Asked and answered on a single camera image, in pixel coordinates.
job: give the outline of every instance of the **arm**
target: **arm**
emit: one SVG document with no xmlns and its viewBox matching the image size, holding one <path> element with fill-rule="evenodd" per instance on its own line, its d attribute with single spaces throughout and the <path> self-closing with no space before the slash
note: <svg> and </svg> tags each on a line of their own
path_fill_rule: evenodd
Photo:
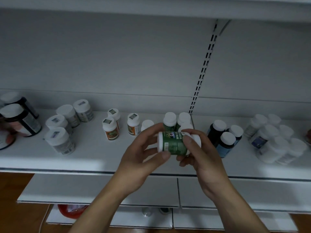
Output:
<svg viewBox="0 0 311 233">
<path fill-rule="evenodd" d="M 126 149 L 120 165 L 108 184 L 103 188 L 69 233 L 105 233 L 121 202 L 144 184 L 147 177 L 169 158 L 169 152 L 160 152 L 146 162 L 148 156 L 157 153 L 157 148 L 147 149 L 157 142 L 154 137 L 163 131 L 162 123 L 147 128 Z"/>
<path fill-rule="evenodd" d="M 227 233 L 267 233 L 266 226 L 231 184 L 217 150 L 201 131 L 183 130 L 197 134 L 202 148 L 189 136 L 183 142 L 190 156 L 177 156 L 180 166 L 190 164 L 196 170 L 200 186 L 206 196 L 216 205 Z"/>
</svg>

